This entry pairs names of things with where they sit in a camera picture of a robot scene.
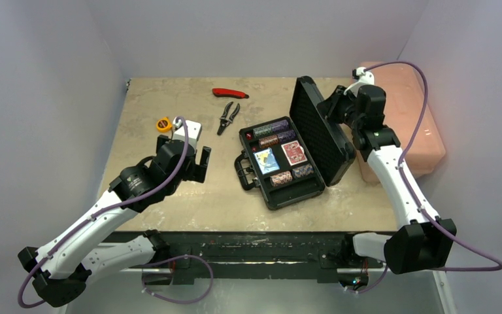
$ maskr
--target poker chip stack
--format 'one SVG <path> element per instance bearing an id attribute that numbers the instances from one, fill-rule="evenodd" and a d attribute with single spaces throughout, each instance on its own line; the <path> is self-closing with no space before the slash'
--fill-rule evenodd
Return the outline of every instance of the poker chip stack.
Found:
<path id="1" fill-rule="evenodd" d="M 268 136 L 272 134 L 272 124 L 268 124 L 266 126 L 260 126 L 258 128 L 253 129 L 253 135 L 255 137 L 263 137 L 263 136 Z"/>
<path id="2" fill-rule="evenodd" d="M 288 182 L 291 182 L 292 180 L 292 173 L 290 173 L 289 171 L 285 171 L 270 177 L 270 183 L 272 184 L 272 186 L 286 184 Z"/>
<path id="3" fill-rule="evenodd" d="M 311 173 L 314 173 L 314 169 L 312 168 L 311 164 L 306 164 L 297 168 L 293 168 L 292 173 L 293 177 L 301 178 L 304 177 L 305 175 L 310 175 Z"/>
<path id="4" fill-rule="evenodd" d="M 278 137 L 275 135 L 263 137 L 262 139 L 259 140 L 259 146 L 261 148 L 267 148 L 276 145 L 278 143 L 279 143 Z"/>
<path id="5" fill-rule="evenodd" d="M 290 123 L 287 120 L 282 120 L 272 123 L 271 127 L 272 133 L 278 133 L 280 131 L 287 130 L 290 127 Z"/>
<path id="6" fill-rule="evenodd" d="M 277 136 L 280 143 L 288 142 L 291 141 L 292 139 L 295 139 L 295 131 L 293 130 L 285 131 L 279 133 Z"/>

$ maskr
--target pink container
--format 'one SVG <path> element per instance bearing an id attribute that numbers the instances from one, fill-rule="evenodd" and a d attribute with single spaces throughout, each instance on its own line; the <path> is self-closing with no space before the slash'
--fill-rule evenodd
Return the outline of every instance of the pink container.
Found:
<path id="1" fill-rule="evenodd" d="M 369 67 L 380 62 L 363 62 L 362 67 Z M 375 84 L 386 91 L 385 125 L 392 128 L 401 142 L 401 148 L 409 143 L 410 136 L 418 121 L 424 89 L 420 77 L 408 65 L 391 64 L 372 70 Z M 418 130 L 412 147 L 405 160 L 412 174 L 420 177 L 434 171 L 435 166 L 445 156 L 445 148 L 434 123 L 430 107 L 426 109 L 424 119 Z M 380 182 L 370 166 L 357 156 L 363 180 Z"/>

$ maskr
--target tape measure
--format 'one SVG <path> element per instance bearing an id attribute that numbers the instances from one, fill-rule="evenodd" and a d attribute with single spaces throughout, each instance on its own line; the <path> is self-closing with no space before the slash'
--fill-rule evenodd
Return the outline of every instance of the tape measure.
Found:
<path id="1" fill-rule="evenodd" d="M 158 120 L 156 126 L 161 133 L 166 133 L 172 129 L 172 123 L 170 123 L 167 116 Z"/>

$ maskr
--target beige tabletop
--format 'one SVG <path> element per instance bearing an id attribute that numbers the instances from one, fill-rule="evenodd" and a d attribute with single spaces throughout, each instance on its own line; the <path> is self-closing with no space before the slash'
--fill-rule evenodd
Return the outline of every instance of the beige tabletop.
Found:
<path id="1" fill-rule="evenodd" d="M 347 78 L 315 78 L 325 97 Z M 198 143 L 212 148 L 205 183 L 182 182 L 119 230 L 163 231 L 390 231 L 395 218 L 380 184 L 365 183 L 357 161 L 324 193 L 278 211 L 268 210 L 258 188 L 244 191 L 233 167 L 242 150 L 237 132 L 287 116 L 295 78 L 133 78 L 105 169 L 101 193 L 123 168 L 155 153 L 155 123 L 183 116 L 203 125 Z M 231 88 L 249 99 L 217 98 L 212 88 Z M 222 136 L 216 131 L 228 101 L 241 104 Z M 344 131 L 350 136 L 349 129 Z"/>

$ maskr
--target container lid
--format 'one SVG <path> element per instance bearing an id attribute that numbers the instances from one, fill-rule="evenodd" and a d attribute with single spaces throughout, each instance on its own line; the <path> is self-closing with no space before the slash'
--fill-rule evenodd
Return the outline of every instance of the container lid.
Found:
<path id="1" fill-rule="evenodd" d="M 324 98 L 310 77 L 299 77 L 290 118 L 299 131 L 325 184 L 337 184 L 355 160 L 355 148 L 339 124 L 328 122 L 316 106 Z"/>

